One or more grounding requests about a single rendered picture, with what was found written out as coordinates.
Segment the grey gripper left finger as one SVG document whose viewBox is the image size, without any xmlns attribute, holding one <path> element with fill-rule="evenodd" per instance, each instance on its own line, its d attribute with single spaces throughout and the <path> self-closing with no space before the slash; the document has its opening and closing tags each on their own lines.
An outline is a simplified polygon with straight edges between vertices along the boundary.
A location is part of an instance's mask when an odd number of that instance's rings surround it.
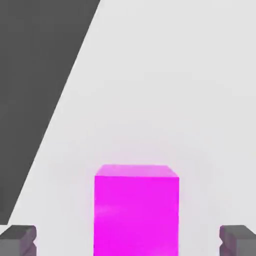
<svg viewBox="0 0 256 256">
<path fill-rule="evenodd" d="M 0 256 L 37 256 L 34 225 L 11 225 L 0 235 Z"/>
</svg>

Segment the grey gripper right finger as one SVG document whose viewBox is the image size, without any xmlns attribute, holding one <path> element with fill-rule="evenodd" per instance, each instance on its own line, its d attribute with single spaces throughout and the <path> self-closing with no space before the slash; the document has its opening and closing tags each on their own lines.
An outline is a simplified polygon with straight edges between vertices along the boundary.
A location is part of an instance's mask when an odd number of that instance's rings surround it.
<svg viewBox="0 0 256 256">
<path fill-rule="evenodd" d="M 245 225 L 222 225 L 219 256 L 256 256 L 256 234 Z"/>
</svg>

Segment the small magenta cube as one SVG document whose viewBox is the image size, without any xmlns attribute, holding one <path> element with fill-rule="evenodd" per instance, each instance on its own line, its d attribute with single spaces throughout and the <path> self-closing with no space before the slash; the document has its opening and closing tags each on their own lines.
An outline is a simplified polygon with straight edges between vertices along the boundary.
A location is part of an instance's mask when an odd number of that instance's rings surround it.
<svg viewBox="0 0 256 256">
<path fill-rule="evenodd" d="M 179 256 L 179 177 L 104 164 L 94 176 L 93 256 Z"/>
</svg>

